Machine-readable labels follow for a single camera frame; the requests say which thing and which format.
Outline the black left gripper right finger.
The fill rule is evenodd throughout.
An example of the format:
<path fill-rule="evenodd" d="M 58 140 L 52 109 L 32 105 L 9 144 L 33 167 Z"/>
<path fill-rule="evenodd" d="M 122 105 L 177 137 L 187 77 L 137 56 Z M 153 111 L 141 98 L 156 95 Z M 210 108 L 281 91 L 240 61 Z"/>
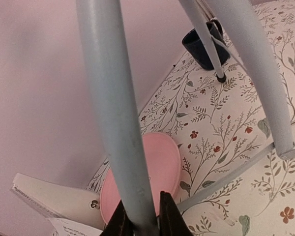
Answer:
<path fill-rule="evenodd" d="M 160 192 L 159 228 L 161 236 L 192 236 L 170 193 Z"/>

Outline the white sheet music page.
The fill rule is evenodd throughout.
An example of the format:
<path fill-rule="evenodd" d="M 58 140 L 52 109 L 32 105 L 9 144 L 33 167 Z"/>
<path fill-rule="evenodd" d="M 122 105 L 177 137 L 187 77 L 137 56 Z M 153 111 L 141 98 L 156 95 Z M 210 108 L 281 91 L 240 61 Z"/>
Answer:
<path fill-rule="evenodd" d="M 68 219 L 48 218 L 55 228 L 54 236 L 100 236 L 103 231 Z"/>

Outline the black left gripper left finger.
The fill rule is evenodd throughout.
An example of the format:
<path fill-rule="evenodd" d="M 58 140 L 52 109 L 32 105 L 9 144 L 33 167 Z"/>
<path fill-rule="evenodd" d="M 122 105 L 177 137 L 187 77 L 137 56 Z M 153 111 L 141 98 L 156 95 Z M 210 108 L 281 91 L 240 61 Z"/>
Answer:
<path fill-rule="evenodd" d="M 123 203 L 119 203 L 102 236 L 133 236 L 133 226 L 129 220 Z"/>

